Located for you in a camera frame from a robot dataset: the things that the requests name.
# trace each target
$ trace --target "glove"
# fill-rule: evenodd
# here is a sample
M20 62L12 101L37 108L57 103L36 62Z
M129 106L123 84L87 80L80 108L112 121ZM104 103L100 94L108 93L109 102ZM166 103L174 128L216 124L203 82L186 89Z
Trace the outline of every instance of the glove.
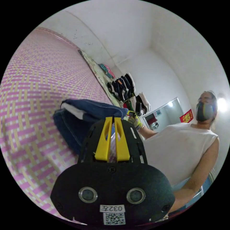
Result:
M129 116L128 122L132 123L137 131L143 128L143 124L141 123L140 119L138 118L137 114L135 116Z

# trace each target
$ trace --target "face mask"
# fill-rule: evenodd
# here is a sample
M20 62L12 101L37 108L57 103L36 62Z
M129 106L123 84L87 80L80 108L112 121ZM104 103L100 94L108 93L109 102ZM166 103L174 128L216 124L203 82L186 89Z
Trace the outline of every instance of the face mask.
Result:
M210 104L199 102L196 105L196 119L197 121L207 121L213 117L213 107Z

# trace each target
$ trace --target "white sleeveless shirt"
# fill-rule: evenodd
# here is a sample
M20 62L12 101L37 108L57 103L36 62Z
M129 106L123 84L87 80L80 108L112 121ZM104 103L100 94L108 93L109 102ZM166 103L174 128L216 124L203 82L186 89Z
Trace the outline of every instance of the white sleeveless shirt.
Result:
M178 123L167 126L143 144L148 164L164 173L173 186L191 177L217 137L211 130Z

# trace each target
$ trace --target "red decoration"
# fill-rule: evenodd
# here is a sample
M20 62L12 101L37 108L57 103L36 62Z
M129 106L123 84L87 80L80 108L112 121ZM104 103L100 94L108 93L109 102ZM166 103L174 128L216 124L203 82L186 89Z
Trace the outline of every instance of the red decoration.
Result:
M193 119L192 109L180 117L181 122L189 123Z

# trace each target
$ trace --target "hand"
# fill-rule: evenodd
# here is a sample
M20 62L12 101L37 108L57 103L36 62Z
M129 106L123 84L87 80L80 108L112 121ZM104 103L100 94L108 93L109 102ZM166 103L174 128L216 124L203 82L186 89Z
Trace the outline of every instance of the hand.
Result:
M143 127L143 124L141 123L137 114L134 117L130 116L127 121L132 123L137 131Z

